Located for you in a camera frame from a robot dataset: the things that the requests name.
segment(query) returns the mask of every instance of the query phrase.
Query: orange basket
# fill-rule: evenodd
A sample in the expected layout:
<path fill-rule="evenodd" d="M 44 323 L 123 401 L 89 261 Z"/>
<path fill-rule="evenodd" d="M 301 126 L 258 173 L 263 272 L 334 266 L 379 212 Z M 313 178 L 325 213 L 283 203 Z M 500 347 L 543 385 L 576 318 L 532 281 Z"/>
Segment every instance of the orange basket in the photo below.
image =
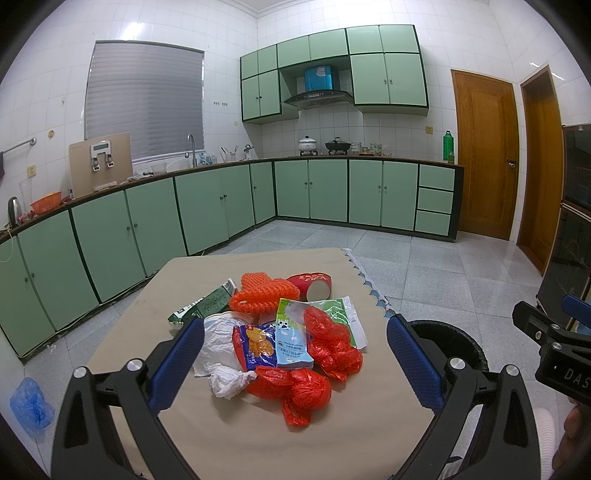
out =
<path fill-rule="evenodd" d="M 33 209 L 33 212 L 35 212 L 35 215 L 42 215 L 43 213 L 49 212 L 49 210 L 59 207 L 60 203 L 61 192 L 54 192 L 33 202 L 31 208 Z"/>

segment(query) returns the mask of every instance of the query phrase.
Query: window blind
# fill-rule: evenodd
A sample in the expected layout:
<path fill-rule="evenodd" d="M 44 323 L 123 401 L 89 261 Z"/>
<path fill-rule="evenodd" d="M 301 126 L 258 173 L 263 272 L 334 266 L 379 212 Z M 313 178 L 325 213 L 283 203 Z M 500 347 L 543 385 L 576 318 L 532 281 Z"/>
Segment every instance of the window blind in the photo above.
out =
<path fill-rule="evenodd" d="M 203 52 L 134 41 L 97 42 L 90 61 L 86 138 L 129 132 L 134 162 L 203 149 Z"/>

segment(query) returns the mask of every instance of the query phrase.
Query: orange mesh sponge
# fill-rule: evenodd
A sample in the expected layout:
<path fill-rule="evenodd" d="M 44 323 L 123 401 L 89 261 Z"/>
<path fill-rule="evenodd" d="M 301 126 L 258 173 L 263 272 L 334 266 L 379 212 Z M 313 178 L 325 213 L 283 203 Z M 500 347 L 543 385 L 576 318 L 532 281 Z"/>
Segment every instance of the orange mesh sponge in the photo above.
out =
<path fill-rule="evenodd" d="M 230 299 L 230 308 L 242 313 L 269 313 L 277 310 L 280 299 L 298 300 L 300 290 L 283 278 L 272 279 L 263 272 L 245 273 L 242 290 Z"/>

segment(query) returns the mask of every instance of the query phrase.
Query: green cabinet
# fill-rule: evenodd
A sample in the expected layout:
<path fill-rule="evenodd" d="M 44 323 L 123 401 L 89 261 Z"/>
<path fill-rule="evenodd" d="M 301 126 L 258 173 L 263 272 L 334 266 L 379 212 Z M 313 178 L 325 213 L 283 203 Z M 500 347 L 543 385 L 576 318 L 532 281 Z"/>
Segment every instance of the green cabinet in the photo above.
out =
<path fill-rule="evenodd" d="M 306 160 L 275 162 L 275 191 L 278 215 L 310 218 Z"/>
<path fill-rule="evenodd" d="M 417 232 L 434 233 L 436 235 L 449 234 L 450 216 L 444 213 L 423 212 L 417 210 Z"/>
<path fill-rule="evenodd" d="M 242 119 L 248 120 L 261 116 L 259 102 L 258 76 L 242 81 Z"/>
<path fill-rule="evenodd" d="M 255 205 L 255 222 L 261 223 L 275 216 L 275 191 L 273 189 L 273 165 L 252 163 L 252 200 Z"/>
<path fill-rule="evenodd" d="M 181 175 L 174 181 L 189 255 L 228 240 L 220 169 Z"/>
<path fill-rule="evenodd" d="M 307 35 L 277 44 L 277 66 L 279 68 L 305 61 L 310 61 L 310 43 Z"/>
<path fill-rule="evenodd" d="M 390 103 L 427 106 L 421 56 L 417 53 L 387 53 L 384 57 Z"/>
<path fill-rule="evenodd" d="M 349 160 L 349 222 L 380 224 L 382 161 Z"/>
<path fill-rule="evenodd" d="M 310 60 L 349 55 L 344 28 L 315 33 L 310 35 L 308 40 L 310 43 Z"/>
<path fill-rule="evenodd" d="M 101 301 L 142 281 L 146 275 L 129 221 L 124 192 L 72 209 L 82 254 Z"/>
<path fill-rule="evenodd" d="M 421 165 L 419 185 L 421 187 L 431 187 L 432 189 L 453 191 L 455 178 L 455 168 L 437 167 L 435 165 Z"/>
<path fill-rule="evenodd" d="M 228 236 L 233 236 L 255 224 L 251 176 L 248 165 L 221 168 L 220 173 Z"/>
<path fill-rule="evenodd" d="M 390 103 L 383 53 L 351 55 L 355 103 Z"/>
<path fill-rule="evenodd" d="M 68 212 L 39 222 L 18 235 L 35 290 L 57 330 L 99 302 L 86 275 Z"/>
<path fill-rule="evenodd" d="M 0 245 L 0 260 L 0 326 L 17 355 L 23 356 L 55 330 L 33 289 L 16 238 Z"/>
<path fill-rule="evenodd" d="M 417 176 L 416 163 L 384 162 L 382 226 L 414 229 Z"/>
<path fill-rule="evenodd" d="M 413 25 L 380 25 L 384 52 L 419 53 Z"/>
<path fill-rule="evenodd" d="M 249 53 L 248 55 L 244 55 L 240 59 L 240 78 L 247 79 L 248 77 L 253 77 L 257 75 L 259 72 L 258 70 L 258 53 L 256 51 Z"/>
<path fill-rule="evenodd" d="M 424 189 L 418 190 L 417 208 L 431 210 L 433 212 L 451 213 L 453 204 L 453 192 L 444 190 Z"/>
<path fill-rule="evenodd" d="M 262 73 L 258 76 L 260 116 L 281 113 L 281 100 L 279 97 L 279 72 Z"/>
<path fill-rule="evenodd" d="M 277 45 L 271 45 L 258 51 L 258 73 L 270 70 L 277 70 Z"/>
<path fill-rule="evenodd" d="M 148 275 L 175 257 L 185 257 L 173 179 L 125 190 L 139 253 Z"/>
<path fill-rule="evenodd" d="M 347 161 L 309 160 L 310 218 L 347 221 Z"/>
<path fill-rule="evenodd" d="M 379 36 L 377 25 L 366 27 L 352 27 L 347 29 L 349 53 L 382 53 L 382 38 Z"/>

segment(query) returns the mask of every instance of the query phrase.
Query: beige tablecloth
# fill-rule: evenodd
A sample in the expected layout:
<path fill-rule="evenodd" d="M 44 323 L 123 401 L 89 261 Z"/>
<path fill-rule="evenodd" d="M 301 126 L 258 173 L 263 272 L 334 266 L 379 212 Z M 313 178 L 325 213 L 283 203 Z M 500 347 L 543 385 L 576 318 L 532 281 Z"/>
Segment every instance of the beige tablecloth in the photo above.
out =
<path fill-rule="evenodd" d="M 336 248 L 245 255 L 211 255 L 171 260 L 144 288 L 97 348 L 92 372 L 119 370 L 127 360 L 146 358 L 171 338 L 167 318 L 220 286 L 239 284 L 243 273 L 272 278 L 321 271 L 333 280 L 332 298 L 350 296 L 368 346 L 361 372 L 346 384 L 333 381 L 329 405 L 312 414 L 306 429 L 290 429 L 279 401 L 243 393 L 215 398 L 207 378 L 189 372 L 173 406 L 160 420 L 188 463 L 203 480 L 383 480 L 396 473 L 429 422 L 386 340 L 384 310 L 363 285 L 352 262 Z M 148 469 L 121 409 L 113 416 L 137 472 Z"/>

